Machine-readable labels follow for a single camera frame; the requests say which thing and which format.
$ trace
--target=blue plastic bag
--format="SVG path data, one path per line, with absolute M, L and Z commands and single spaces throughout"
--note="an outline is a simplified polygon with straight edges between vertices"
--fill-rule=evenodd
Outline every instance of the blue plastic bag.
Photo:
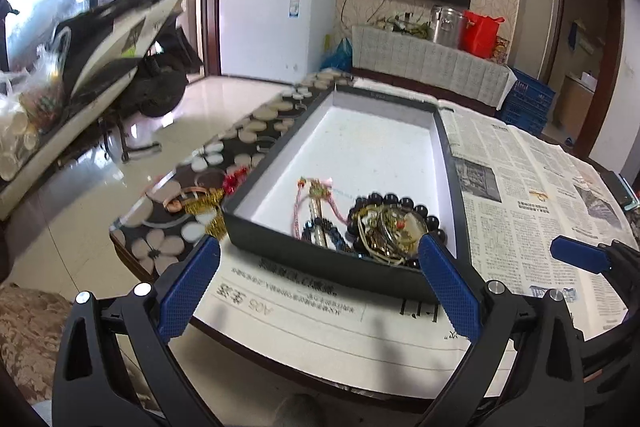
M 321 70 L 324 68 L 335 68 L 336 70 L 345 71 L 349 73 L 351 71 L 351 63 L 353 60 L 353 48 L 349 39 L 344 38 L 338 44 L 333 54 L 329 55 L 322 62 L 320 66 Z

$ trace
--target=red bag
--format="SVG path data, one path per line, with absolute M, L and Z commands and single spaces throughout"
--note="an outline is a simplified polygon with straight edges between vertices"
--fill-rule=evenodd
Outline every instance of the red bag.
M 489 58 L 495 48 L 500 23 L 504 17 L 492 19 L 465 10 L 465 17 L 469 20 L 465 33 L 462 35 L 462 49 L 476 57 Z

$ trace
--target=scooter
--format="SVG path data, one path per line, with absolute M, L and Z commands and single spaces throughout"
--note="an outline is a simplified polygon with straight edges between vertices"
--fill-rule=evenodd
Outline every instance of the scooter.
M 15 177 L 0 180 L 0 221 L 70 159 L 102 140 L 110 153 L 114 124 L 123 161 L 132 152 L 160 147 L 128 147 L 122 120 L 137 111 L 151 118 L 169 113 L 188 85 L 186 73 L 200 70 L 202 62 L 176 28 L 181 1 L 113 0 L 58 24 L 47 47 L 66 55 L 63 111 Z M 162 53 L 151 54 L 156 42 Z

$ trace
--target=sticker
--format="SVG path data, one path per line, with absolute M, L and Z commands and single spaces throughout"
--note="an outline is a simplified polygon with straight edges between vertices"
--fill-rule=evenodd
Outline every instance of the sticker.
M 297 17 L 300 13 L 300 0 L 289 0 L 289 17 Z
M 142 28 L 145 25 L 145 19 L 142 19 L 138 24 L 133 26 L 129 35 L 127 35 L 127 40 L 124 43 L 124 47 L 122 48 L 122 56 L 123 57 L 135 57 L 136 56 L 136 44 L 138 44 L 138 39 L 142 34 Z

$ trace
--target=blue plastic crate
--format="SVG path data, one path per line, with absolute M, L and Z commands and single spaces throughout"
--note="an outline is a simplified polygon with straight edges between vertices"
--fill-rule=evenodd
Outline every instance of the blue plastic crate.
M 500 111 L 500 119 L 504 123 L 514 125 L 523 131 L 539 136 L 546 125 L 545 118 L 540 118 L 535 112 L 528 111 L 515 103 L 505 100 Z
M 508 98 L 517 100 L 523 107 L 546 119 L 546 114 L 554 100 L 555 92 L 545 84 L 541 84 L 532 76 L 513 70 L 516 83 L 511 88 Z

